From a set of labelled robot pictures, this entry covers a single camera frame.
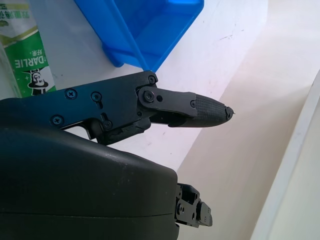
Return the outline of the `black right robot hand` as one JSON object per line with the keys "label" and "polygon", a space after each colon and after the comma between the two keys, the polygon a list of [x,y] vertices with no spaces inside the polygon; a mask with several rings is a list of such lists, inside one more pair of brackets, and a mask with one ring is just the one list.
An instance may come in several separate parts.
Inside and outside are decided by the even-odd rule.
{"label": "black right robot hand", "polygon": [[0,102],[3,240],[175,240],[213,224],[176,172],[111,145],[152,124],[208,128],[232,108],[143,71]]}

